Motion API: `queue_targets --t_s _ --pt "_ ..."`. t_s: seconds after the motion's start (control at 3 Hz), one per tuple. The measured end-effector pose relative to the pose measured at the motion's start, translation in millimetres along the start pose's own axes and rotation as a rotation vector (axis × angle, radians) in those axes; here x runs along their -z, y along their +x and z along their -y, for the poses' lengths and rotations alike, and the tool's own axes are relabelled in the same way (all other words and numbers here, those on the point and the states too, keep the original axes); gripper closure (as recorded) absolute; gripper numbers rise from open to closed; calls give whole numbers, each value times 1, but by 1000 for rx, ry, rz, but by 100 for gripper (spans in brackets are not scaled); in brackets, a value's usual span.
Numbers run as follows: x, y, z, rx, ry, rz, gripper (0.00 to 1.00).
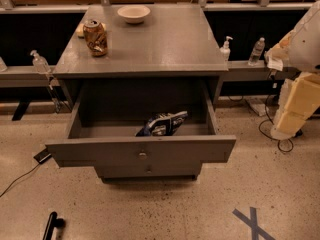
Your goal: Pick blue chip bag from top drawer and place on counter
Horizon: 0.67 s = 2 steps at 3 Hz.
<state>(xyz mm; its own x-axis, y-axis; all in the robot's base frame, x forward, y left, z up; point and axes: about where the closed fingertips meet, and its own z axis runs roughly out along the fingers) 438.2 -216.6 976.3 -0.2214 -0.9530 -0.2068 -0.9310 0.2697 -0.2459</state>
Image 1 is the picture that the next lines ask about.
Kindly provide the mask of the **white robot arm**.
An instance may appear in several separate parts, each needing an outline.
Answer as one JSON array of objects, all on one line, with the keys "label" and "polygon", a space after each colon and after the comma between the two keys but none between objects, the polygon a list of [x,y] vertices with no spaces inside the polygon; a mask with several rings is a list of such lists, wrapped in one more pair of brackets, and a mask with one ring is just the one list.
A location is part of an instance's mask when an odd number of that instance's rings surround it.
[{"label": "white robot arm", "polygon": [[266,52],[265,58],[269,69],[281,71],[287,62],[300,71],[297,78],[286,79],[282,85],[270,131],[274,139],[290,139],[320,107],[320,1]]}]

